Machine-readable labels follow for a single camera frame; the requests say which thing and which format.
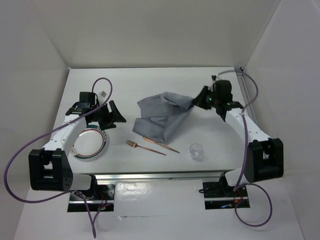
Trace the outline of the grey cloth placemat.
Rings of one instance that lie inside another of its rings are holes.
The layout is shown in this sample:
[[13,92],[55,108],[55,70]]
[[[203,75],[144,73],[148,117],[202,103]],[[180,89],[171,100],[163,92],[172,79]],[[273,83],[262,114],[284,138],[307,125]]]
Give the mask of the grey cloth placemat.
[[146,97],[137,105],[140,117],[135,119],[132,131],[161,144],[169,143],[194,107],[192,97],[173,92]]

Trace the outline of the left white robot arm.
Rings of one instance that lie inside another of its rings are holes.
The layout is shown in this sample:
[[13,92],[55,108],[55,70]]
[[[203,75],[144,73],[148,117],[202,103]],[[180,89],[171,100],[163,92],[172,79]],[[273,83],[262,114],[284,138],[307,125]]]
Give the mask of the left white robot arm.
[[113,129],[126,119],[114,101],[98,101],[93,92],[80,92],[79,100],[66,112],[63,125],[41,149],[28,155],[30,186],[35,191],[68,192],[80,190],[88,200],[97,197],[99,187],[90,174],[73,173],[69,153],[87,126],[96,122],[102,130]]

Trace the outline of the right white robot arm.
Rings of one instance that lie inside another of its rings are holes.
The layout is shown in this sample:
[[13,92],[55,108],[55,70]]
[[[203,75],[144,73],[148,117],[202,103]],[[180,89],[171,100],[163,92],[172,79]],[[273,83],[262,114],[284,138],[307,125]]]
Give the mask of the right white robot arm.
[[244,141],[242,166],[221,175],[220,194],[230,196],[239,186],[284,175],[283,142],[264,133],[246,114],[245,107],[233,100],[230,81],[217,80],[212,86],[205,85],[192,104],[204,110],[214,108]]

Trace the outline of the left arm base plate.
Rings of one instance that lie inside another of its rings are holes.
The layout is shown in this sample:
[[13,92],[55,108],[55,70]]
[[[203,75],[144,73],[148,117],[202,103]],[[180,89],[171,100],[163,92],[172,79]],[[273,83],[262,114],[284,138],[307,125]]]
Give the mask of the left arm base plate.
[[86,190],[79,193],[71,193],[68,201],[68,213],[86,212],[86,206],[81,195],[86,199],[88,208],[91,212],[113,212],[116,184],[98,184],[94,191]]

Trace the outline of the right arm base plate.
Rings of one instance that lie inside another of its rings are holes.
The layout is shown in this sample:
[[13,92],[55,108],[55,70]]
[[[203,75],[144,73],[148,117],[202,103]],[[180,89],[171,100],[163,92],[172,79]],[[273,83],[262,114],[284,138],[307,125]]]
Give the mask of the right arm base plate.
[[198,190],[204,197],[206,210],[250,208],[250,201],[246,187],[234,191],[233,187],[222,182],[203,182],[202,188]]

